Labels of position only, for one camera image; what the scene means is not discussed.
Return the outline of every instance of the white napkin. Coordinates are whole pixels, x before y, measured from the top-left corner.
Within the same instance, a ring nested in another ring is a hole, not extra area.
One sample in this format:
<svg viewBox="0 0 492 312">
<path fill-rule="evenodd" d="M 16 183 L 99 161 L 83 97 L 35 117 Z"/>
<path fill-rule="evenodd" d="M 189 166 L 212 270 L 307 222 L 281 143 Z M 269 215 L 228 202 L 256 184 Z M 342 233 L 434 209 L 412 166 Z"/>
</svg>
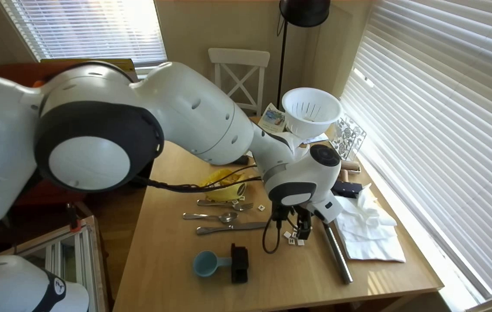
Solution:
<svg viewBox="0 0 492 312">
<path fill-rule="evenodd" d="M 335 224 L 350 259 L 406 262 L 394 227 L 397 225 L 365 186 L 357 199 L 335 197 L 343 211 Z"/>
</svg>

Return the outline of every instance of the chair backrest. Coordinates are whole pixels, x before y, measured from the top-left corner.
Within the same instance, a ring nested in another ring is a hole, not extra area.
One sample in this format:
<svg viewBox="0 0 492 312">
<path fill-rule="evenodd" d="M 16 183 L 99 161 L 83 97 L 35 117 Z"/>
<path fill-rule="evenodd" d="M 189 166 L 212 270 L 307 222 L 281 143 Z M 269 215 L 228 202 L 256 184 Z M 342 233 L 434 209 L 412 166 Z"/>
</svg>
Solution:
<svg viewBox="0 0 492 312">
<path fill-rule="evenodd" d="M 244 91 L 244 94 L 250 103 L 236 103 L 244 109 L 253 109 L 257 115 L 261 115 L 263 85 L 265 79 L 265 68 L 269 64 L 270 53 L 267 51 L 243 50 L 243 49 L 225 49 L 210 48 L 208 50 L 209 59 L 215 64 L 215 84 L 221 88 L 221 67 L 232 77 L 236 85 L 227 93 L 232 95 L 238 88 Z M 236 74 L 227 66 L 227 64 L 251 66 L 252 69 L 242 78 L 238 79 Z M 259 70 L 259 81 L 257 87 L 257 101 L 254 101 L 251 94 L 244 87 L 244 82 L 255 72 Z"/>
</svg>

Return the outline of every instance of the white blinds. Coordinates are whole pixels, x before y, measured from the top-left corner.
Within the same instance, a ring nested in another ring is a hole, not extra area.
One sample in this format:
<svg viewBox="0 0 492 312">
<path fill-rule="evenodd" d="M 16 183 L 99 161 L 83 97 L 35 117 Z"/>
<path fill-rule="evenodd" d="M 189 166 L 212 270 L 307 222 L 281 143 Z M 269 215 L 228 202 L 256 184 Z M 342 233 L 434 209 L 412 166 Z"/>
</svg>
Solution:
<svg viewBox="0 0 492 312">
<path fill-rule="evenodd" d="M 153 0 L 1 0 L 40 59 L 166 61 Z"/>
<path fill-rule="evenodd" d="M 378 0 L 354 67 L 361 152 L 491 297 L 492 0 Z"/>
</svg>

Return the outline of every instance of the metal rod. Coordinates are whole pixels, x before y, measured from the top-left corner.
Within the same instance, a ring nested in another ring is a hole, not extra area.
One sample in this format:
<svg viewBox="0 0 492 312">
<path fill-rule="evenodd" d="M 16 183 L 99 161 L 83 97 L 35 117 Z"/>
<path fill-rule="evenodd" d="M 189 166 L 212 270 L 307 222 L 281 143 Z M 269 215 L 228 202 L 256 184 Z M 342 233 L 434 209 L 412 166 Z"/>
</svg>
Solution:
<svg viewBox="0 0 492 312">
<path fill-rule="evenodd" d="M 335 235 L 332 232 L 331 227 L 323 222 L 323 227 L 325 227 L 325 233 L 327 233 L 327 238 L 329 239 L 329 243 L 331 243 L 332 252 L 335 254 L 336 262 L 339 264 L 340 275 L 342 277 L 342 281 L 344 284 L 350 284 L 353 282 L 352 275 L 349 272 L 348 265 L 346 264 L 346 260 L 340 251 L 339 244 L 335 239 Z"/>
<path fill-rule="evenodd" d="M 282 48 L 281 48 L 281 68 L 279 73 L 279 93 L 277 94 L 277 109 L 280 109 L 280 100 L 281 100 L 281 87 L 282 87 L 282 69 L 284 66 L 284 54 L 286 51 L 286 30 L 288 28 L 288 22 L 284 20 L 284 30 L 282 32 Z"/>
</svg>

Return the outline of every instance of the window sill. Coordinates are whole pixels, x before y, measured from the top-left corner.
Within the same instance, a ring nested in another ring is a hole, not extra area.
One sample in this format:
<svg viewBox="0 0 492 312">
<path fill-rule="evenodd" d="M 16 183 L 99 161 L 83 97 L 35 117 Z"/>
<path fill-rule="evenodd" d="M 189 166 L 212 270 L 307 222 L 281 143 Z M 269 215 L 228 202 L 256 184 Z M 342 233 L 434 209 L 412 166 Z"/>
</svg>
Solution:
<svg viewBox="0 0 492 312">
<path fill-rule="evenodd" d="M 430 266 L 437 273 L 444 284 L 444 288 L 439 290 L 440 296 L 452 312 L 463 312 L 473 308 L 485 301 L 476 289 L 466 280 L 460 278 L 460 272 L 456 270 L 454 264 L 446 259 L 442 251 L 436 246 L 434 239 L 428 234 L 416 217 L 396 196 L 388 183 L 371 166 L 370 162 L 361 155 L 358 155 L 363 168 L 371 177 L 383 197 L 398 216 L 414 243 L 421 250 L 421 253 L 429 262 Z"/>
</svg>

